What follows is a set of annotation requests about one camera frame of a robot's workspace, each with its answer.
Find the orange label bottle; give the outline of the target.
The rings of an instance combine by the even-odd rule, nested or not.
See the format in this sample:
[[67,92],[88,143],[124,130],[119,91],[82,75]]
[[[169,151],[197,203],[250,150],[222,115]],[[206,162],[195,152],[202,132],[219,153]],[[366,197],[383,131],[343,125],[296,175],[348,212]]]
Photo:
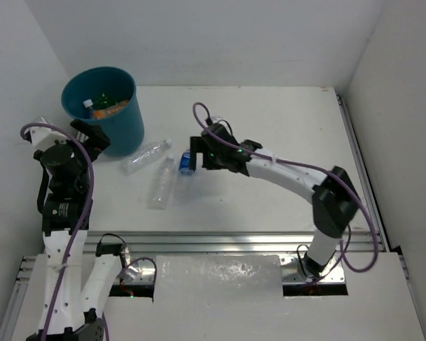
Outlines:
[[128,103],[128,100],[124,100],[106,109],[94,109],[93,101],[88,99],[83,101],[83,106],[87,110],[89,119],[106,119],[120,112]]

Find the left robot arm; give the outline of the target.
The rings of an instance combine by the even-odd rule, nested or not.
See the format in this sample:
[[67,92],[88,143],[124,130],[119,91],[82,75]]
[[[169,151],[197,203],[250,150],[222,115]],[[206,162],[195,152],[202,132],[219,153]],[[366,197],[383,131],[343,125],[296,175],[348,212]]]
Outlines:
[[87,282],[82,282],[82,255],[93,204],[93,161],[109,147],[98,126],[78,119],[71,126],[79,141],[44,120],[21,128],[43,169],[37,198],[45,247],[45,289],[37,330],[28,340],[109,340],[104,307],[125,267],[123,242],[99,244]]

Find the crushed green bottle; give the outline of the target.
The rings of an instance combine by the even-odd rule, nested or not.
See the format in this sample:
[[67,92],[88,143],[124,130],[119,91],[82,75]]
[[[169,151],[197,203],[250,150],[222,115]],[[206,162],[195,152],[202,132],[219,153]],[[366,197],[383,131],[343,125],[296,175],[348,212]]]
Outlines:
[[106,109],[118,104],[113,97],[104,92],[96,96],[92,101],[96,110]]

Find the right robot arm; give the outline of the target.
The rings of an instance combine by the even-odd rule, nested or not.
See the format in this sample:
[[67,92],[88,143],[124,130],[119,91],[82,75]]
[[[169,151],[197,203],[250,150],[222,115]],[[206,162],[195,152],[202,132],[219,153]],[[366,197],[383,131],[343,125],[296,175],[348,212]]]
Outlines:
[[207,170],[227,169],[247,177],[278,185],[312,205],[316,227],[313,240],[299,260],[306,278],[319,278],[335,253],[344,230],[354,218],[358,205],[330,175],[306,166],[290,166],[271,159],[272,153],[258,142],[239,143],[220,123],[213,123],[200,136],[190,137],[190,169],[197,167],[197,154]]

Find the blue label bottle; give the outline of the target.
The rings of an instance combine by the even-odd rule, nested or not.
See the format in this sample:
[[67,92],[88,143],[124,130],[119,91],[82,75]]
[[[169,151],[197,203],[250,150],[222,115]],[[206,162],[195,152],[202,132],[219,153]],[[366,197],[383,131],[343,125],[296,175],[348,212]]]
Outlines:
[[190,149],[185,150],[180,158],[177,172],[175,194],[179,200],[187,200],[195,180],[195,171],[190,168]]

